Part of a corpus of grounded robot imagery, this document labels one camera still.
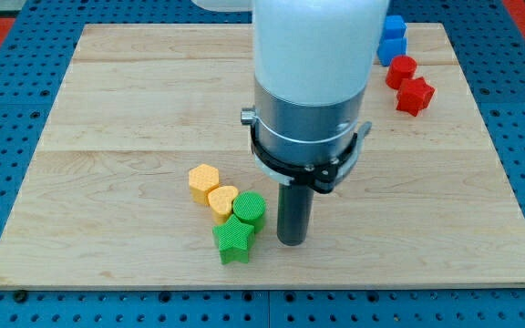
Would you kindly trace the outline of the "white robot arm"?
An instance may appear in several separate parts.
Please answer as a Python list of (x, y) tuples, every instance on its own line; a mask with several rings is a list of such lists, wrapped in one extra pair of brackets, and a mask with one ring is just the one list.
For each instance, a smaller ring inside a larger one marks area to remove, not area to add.
[(353, 169), (358, 124), (388, 0), (193, 0), (252, 12), (254, 105), (242, 112), (258, 166), (279, 183), (331, 192)]

